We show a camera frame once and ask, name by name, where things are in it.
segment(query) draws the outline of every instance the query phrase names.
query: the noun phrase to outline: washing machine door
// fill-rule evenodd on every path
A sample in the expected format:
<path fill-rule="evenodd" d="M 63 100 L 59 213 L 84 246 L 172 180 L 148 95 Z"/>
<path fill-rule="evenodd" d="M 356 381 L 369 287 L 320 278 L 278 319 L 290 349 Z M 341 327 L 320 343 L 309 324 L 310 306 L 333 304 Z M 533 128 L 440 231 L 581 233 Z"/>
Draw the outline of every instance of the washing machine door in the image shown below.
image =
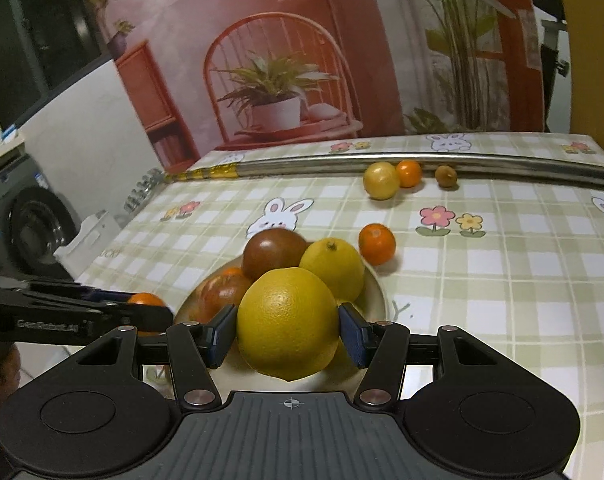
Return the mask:
<path fill-rule="evenodd" d="M 53 192 L 36 186 L 19 192 L 11 207 L 9 231 L 25 272 L 70 279 L 53 253 L 73 240 L 77 229 L 66 206 Z"/>

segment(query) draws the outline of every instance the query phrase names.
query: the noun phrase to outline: bowl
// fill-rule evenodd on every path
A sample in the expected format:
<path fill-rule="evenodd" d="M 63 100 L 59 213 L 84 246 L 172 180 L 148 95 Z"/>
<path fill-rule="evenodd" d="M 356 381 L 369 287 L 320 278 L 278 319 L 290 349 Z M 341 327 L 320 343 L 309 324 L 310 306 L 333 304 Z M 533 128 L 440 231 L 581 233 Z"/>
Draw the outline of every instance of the bowl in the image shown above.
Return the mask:
<path fill-rule="evenodd" d="M 355 300 L 355 304 L 360 307 L 367 321 L 389 319 L 391 310 L 384 290 L 375 271 L 366 262 L 364 264 L 364 289 Z M 242 267 L 242 256 L 227 262 L 207 276 L 203 282 L 228 267 Z M 188 309 L 190 306 L 192 306 L 192 300 L 187 299 L 175 316 L 176 324 L 189 320 Z M 339 345 L 333 361 L 324 370 L 296 381 L 284 381 L 253 370 L 240 355 L 237 342 L 235 342 L 222 366 L 216 370 L 209 370 L 209 373 L 223 400 L 226 400 L 231 391 L 335 392 L 340 390 L 345 391 L 352 399 L 365 370 L 358 370 L 351 362 L 344 347 Z"/>

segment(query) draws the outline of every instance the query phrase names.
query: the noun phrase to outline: black circular cover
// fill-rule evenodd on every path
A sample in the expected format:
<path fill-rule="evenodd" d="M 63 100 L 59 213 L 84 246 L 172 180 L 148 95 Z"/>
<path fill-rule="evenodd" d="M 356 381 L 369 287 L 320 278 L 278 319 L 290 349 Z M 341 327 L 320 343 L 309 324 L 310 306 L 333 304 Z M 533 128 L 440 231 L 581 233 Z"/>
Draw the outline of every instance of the black circular cover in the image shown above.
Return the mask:
<path fill-rule="evenodd" d="M 404 426 L 418 449 L 447 469 L 476 478 L 526 480 L 565 466 L 579 417 L 550 386 L 481 391 L 435 381 L 406 402 Z"/>
<path fill-rule="evenodd" d="M 0 443 L 12 462 L 47 478 L 125 470 L 154 452 L 170 430 L 169 406 L 148 384 L 38 386 L 5 402 Z"/>
<path fill-rule="evenodd" d="M 51 278 L 69 278 L 53 252 L 77 236 L 63 202 L 39 186 L 23 189 L 15 197 L 9 216 L 10 239 L 24 272 Z"/>

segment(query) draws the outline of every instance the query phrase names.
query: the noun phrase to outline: yellow flower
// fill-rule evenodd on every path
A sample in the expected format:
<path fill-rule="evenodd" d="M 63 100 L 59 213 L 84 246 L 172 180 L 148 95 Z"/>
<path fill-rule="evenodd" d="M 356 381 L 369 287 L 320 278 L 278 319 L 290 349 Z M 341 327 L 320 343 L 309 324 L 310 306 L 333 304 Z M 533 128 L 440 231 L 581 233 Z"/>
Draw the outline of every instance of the yellow flower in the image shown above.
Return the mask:
<path fill-rule="evenodd" d="M 470 213 L 464 213 L 459 216 L 455 221 L 460 224 L 462 229 L 482 229 L 483 218 L 481 216 L 473 216 Z"/>

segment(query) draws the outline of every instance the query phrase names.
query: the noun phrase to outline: gray ribbed plate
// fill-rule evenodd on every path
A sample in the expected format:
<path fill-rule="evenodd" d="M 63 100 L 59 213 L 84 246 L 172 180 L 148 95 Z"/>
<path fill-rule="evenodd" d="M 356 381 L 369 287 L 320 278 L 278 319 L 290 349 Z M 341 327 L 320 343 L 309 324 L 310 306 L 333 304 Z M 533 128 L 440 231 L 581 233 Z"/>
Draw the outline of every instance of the gray ribbed plate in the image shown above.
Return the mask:
<path fill-rule="evenodd" d="M 361 412 L 341 393 L 242 392 L 221 411 L 184 418 L 164 449 L 112 480 L 464 478 L 418 454 L 389 415 Z"/>

